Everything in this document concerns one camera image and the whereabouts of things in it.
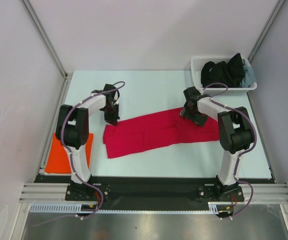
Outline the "red t shirt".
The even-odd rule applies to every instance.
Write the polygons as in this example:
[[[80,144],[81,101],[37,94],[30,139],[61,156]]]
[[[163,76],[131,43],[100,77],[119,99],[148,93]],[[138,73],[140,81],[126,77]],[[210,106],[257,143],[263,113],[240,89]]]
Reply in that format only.
[[[107,125],[103,133],[110,159],[163,148],[175,144],[219,140],[217,121],[208,118],[199,126],[180,116],[181,108],[151,113]]]

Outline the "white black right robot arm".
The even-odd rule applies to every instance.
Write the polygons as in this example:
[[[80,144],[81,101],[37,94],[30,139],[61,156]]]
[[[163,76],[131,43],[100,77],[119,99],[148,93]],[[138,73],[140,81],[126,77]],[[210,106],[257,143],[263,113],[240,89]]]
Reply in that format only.
[[[232,108],[216,102],[213,97],[202,94],[195,87],[183,91],[185,104],[180,116],[202,127],[208,118],[218,123],[219,142],[223,159],[213,187],[202,187],[200,199],[226,202],[237,196],[239,187],[239,164],[244,154],[253,150],[257,142],[256,130],[245,107]]]

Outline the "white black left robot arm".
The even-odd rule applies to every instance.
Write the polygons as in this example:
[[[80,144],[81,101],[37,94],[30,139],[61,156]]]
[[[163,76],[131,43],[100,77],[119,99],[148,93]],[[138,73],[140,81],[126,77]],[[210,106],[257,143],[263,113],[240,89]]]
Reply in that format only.
[[[118,124],[119,89],[125,85],[123,81],[105,84],[102,90],[94,90],[84,100],[75,105],[60,106],[56,125],[56,139],[64,147],[71,168],[71,181],[79,184],[77,195],[84,200],[94,194],[94,187],[87,182],[91,172],[87,164],[86,143],[89,138],[89,117],[98,111],[104,113],[104,121],[112,126]]]

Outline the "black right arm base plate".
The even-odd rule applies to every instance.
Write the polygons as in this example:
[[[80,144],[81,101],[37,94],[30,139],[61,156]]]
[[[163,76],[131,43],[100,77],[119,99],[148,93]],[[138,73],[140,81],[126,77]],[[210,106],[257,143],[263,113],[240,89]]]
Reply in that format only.
[[[197,189],[200,202],[244,202],[242,188],[238,184],[221,186],[200,185]]]

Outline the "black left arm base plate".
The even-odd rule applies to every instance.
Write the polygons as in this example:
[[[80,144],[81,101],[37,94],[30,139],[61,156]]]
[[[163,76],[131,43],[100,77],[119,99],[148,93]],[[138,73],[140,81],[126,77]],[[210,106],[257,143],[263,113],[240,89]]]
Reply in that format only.
[[[95,184],[103,194],[103,201],[108,202],[111,200],[110,186]],[[89,187],[85,184],[71,183],[67,186],[65,200],[66,201],[75,201],[75,202],[88,202],[95,201],[97,196],[101,196],[100,193],[92,187]]]

